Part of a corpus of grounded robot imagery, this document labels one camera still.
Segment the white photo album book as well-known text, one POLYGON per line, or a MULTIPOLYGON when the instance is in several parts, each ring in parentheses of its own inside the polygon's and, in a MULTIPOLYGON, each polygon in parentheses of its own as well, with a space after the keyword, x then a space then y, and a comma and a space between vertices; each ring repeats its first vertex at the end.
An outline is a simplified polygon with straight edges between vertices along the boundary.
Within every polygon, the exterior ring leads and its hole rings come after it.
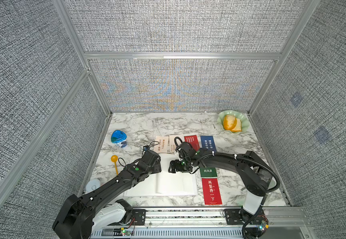
POLYGON ((177 155, 161 153, 162 171, 151 174, 143 182, 124 193, 126 197, 147 196, 195 196, 198 194, 195 175, 189 173, 169 173, 170 162, 178 159, 177 155))

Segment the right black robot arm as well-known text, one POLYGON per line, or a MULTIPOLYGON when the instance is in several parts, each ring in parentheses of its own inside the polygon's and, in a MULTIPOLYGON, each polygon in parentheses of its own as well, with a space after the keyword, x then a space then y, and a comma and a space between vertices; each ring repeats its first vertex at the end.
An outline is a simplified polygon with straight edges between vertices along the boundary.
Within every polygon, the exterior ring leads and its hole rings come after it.
POLYGON ((170 162, 169 173, 192 174, 194 167, 214 167, 238 174, 247 189, 242 210, 251 216, 262 209, 268 194, 279 189, 281 185, 273 169, 253 151, 228 154, 200 148, 188 153, 181 149, 178 153, 179 159, 170 162))

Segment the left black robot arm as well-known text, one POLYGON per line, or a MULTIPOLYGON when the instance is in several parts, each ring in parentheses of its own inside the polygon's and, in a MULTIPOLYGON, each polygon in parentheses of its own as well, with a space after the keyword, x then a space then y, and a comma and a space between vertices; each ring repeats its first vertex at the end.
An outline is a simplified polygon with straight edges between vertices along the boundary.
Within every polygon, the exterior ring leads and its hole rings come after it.
POLYGON ((142 158, 125 166, 112 180, 83 196, 69 196, 52 226, 60 239, 88 239, 98 228, 97 214, 113 199, 143 182, 160 164, 158 153, 147 150, 142 158))

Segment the green card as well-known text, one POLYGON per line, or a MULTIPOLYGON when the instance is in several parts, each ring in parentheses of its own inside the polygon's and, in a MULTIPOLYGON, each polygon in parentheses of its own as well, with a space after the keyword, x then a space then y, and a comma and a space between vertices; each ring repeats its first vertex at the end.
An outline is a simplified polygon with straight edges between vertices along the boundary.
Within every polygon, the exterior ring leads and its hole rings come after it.
POLYGON ((202 167, 200 168, 201 178, 217 178, 217 170, 215 167, 202 167))

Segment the dark red card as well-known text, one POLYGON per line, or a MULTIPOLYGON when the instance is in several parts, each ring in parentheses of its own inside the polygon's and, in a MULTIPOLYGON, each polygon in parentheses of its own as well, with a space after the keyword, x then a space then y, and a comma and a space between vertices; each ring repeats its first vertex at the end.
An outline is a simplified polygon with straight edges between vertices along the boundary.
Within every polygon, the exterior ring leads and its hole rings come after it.
POLYGON ((200 149, 197 135, 184 136, 184 140, 185 142, 190 143, 194 150, 198 151, 200 149))

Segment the yellow spoon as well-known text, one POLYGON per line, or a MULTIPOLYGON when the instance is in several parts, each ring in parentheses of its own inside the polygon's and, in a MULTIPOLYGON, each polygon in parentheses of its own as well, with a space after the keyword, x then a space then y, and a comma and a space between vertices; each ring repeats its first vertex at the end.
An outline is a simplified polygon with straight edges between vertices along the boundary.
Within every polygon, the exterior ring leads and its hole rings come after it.
POLYGON ((116 171, 117 175, 119 174, 118 166, 117 166, 118 159, 119 159, 119 157, 117 155, 112 155, 111 156, 111 161, 114 163, 115 171, 116 171))

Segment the blue lidded cup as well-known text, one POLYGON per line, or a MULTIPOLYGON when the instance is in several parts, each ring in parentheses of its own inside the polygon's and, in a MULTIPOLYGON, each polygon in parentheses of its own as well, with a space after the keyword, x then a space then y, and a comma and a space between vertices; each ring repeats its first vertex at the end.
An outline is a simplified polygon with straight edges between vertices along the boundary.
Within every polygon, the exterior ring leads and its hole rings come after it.
POLYGON ((119 148, 127 146, 127 135, 121 130, 115 130, 111 135, 111 143, 119 148))

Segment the blue card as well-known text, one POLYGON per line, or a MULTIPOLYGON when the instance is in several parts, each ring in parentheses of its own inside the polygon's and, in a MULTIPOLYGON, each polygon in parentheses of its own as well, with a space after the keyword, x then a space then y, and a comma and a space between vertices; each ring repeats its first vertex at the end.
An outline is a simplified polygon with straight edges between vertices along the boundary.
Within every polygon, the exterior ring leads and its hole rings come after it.
POLYGON ((210 151, 217 152, 215 141, 213 136, 200 136, 202 148, 206 148, 210 151))

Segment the large red card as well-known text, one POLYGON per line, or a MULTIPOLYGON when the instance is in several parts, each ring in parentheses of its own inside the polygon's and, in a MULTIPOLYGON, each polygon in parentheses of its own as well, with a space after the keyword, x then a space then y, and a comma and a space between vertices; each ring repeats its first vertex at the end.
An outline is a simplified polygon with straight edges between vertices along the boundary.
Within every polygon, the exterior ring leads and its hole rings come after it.
POLYGON ((202 178, 202 188, 205 205, 222 205, 217 178, 202 178))

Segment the bread piece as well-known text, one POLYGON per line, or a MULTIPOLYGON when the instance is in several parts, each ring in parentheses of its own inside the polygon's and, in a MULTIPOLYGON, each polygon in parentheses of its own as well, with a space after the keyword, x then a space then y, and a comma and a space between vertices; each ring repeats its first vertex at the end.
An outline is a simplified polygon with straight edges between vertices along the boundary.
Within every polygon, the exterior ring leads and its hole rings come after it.
POLYGON ((242 122, 233 115, 226 115, 223 119, 223 127, 231 132, 241 132, 242 122))

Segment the green glass plate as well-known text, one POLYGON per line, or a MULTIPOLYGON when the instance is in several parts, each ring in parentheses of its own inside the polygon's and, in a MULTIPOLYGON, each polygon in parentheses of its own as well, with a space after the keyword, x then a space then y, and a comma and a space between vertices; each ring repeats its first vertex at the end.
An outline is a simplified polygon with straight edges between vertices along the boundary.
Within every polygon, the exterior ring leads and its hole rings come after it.
POLYGON ((217 122, 222 126, 223 129, 224 129, 224 127, 223 127, 223 119, 224 119, 224 117, 226 115, 233 115, 236 118, 240 119, 241 122, 242 122, 242 131, 241 132, 233 132, 233 133, 243 133, 243 132, 247 131, 247 129, 248 129, 249 125, 250 125, 247 117, 243 113, 238 112, 238 111, 233 111, 233 110, 223 111, 223 112, 218 114, 217 122))

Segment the aluminium front rail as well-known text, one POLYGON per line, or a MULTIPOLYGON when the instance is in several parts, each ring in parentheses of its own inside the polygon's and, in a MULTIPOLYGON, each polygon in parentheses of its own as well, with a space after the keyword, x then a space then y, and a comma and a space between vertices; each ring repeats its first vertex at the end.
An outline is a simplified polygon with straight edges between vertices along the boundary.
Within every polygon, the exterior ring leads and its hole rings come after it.
MULTIPOLYGON (((88 239, 242 239, 239 225, 227 225, 224 209, 237 207, 135 207, 146 210, 145 224, 105 227, 88 239)), ((263 207, 269 220, 259 239, 315 239, 316 233, 300 207, 263 207)))

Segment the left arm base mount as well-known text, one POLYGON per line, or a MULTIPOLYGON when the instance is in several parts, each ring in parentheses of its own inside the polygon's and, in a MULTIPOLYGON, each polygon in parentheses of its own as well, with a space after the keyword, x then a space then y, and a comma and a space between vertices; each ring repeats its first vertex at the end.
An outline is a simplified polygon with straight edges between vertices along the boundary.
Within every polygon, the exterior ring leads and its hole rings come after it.
POLYGON ((92 232, 105 227, 130 228, 145 224, 146 210, 136 210, 124 199, 105 206, 93 219, 92 232))

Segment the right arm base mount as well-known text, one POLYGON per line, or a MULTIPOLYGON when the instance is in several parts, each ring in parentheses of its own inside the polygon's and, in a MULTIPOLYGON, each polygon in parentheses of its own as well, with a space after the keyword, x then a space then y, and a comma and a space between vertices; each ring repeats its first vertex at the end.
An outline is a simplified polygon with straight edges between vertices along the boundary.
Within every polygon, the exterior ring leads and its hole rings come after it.
POLYGON ((250 215, 243 208, 224 209, 223 216, 227 225, 242 226, 241 234, 244 239, 258 239, 269 227, 269 220, 265 216, 262 206, 254 215, 250 215))

